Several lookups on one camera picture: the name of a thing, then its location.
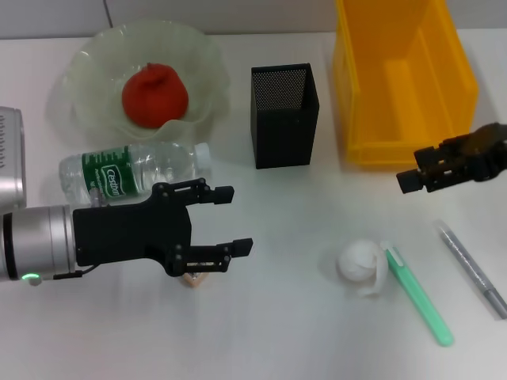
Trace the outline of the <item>clear green-label water bottle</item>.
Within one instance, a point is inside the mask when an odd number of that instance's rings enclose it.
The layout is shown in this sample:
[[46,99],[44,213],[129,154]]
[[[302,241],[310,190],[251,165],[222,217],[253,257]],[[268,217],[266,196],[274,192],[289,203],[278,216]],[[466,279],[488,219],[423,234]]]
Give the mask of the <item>clear green-label water bottle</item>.
[[91,202],[98,190],[109,202],[151,192],[156,183],[177,183],[211,172],[207,143],[184,146],[176,142],[147,142],[76,154],[59,163],[61,188],[68,203]]

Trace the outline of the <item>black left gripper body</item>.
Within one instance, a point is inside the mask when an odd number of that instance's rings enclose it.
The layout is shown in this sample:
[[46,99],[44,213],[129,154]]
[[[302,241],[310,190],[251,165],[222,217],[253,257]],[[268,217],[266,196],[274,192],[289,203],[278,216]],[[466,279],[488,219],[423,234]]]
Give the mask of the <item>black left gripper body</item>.
[[186,207],[192,203],[192,184],[156,184],[140,203],[74,210],[77,265],[149,259],[169,276],[183,275],[191,237]]

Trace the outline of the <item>beige eraser with barcode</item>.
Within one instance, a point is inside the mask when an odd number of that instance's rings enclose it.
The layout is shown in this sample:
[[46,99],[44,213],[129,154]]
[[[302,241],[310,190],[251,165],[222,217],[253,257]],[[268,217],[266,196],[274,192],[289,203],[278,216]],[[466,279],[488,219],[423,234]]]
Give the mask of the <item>beige eraser with barcode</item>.
[[206,278],[208,277],[208,273],[204,272],[190,272],[185,273],[181,277],[181,282],[186,287],[196,288],[198,287]]

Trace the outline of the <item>green pen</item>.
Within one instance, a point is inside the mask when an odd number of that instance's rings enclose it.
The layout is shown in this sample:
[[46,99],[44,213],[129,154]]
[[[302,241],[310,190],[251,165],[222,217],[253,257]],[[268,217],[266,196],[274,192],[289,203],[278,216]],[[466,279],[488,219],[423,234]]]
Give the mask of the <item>green pen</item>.
[[435,341],[441,347],[452,346],[454,343],[454,336],[450,328],[433,305],[416,276],[402,258],[398,249],[388,241],[383,241],[380,246],[386,253],[389,269],[398,280],[402,289],[406,292],[416,311],[432,333]]

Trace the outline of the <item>silver pen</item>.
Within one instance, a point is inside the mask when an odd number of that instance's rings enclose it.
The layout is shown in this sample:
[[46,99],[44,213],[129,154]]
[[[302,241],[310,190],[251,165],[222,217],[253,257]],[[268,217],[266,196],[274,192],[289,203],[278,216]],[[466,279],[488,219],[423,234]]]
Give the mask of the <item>silver pen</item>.
[[484,271],[478,266],[472,255],[457,238],[451,228],[443,221],[434,222],[440,239],[447,246],[451,254],[457,259],[468,277],[478,288],[493,310],[502,320],[507,320],[507,302],[498,293]]

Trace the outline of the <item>black mesh pen holder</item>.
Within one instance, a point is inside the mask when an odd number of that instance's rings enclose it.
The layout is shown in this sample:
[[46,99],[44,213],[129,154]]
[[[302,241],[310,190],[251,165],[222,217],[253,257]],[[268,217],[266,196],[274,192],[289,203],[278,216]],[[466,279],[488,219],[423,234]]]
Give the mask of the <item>black mesh pen holder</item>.
[[254,67],[250,84],[256,168],[309,165],[319,113],[311,65]]

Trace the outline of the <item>pale green glass fruit plate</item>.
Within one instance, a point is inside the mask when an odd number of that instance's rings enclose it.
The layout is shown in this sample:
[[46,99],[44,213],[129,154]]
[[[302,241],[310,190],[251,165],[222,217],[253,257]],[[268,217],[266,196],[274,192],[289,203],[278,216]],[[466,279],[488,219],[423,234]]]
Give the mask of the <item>pale green glass fruit plate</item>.
[[[189,95],[181,120],[156,130],[135,125],[124,114],[121,93],[148,63],[175,69]],[[55,83],[46,117],[59,130],[90,140],[205,140],[230,109],[231,80],[218,44],[173,21],[138,20],[99,32],[76,52]]]

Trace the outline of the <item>yellow plastic bin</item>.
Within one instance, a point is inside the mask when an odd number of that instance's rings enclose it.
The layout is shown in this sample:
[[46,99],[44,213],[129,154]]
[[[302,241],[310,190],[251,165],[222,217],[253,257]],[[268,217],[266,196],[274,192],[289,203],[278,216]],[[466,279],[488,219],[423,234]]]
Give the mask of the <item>yellow plastic bin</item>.
[[445,0],[335,0],[339,146],[364,168],[469,132],[478,83]]

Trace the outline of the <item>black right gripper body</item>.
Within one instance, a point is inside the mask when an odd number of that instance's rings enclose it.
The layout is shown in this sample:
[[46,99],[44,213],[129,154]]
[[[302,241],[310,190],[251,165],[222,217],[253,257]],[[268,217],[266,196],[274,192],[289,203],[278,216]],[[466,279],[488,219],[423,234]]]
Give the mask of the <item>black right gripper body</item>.
[[487,124],[471,134],[467,166],[476,182],[492,180],[507,170],[507,124]]

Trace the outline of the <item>white paper ball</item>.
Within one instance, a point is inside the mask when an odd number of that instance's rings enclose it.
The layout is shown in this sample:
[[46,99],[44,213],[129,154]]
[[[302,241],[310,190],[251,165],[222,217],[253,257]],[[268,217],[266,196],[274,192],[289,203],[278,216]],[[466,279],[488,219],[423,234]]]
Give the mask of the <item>white paper ball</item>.
[[359,296],[377,296],[387,279],[387,254],[373,241],[356,240],[338,257],[337,268],[343,277],[358,286]]

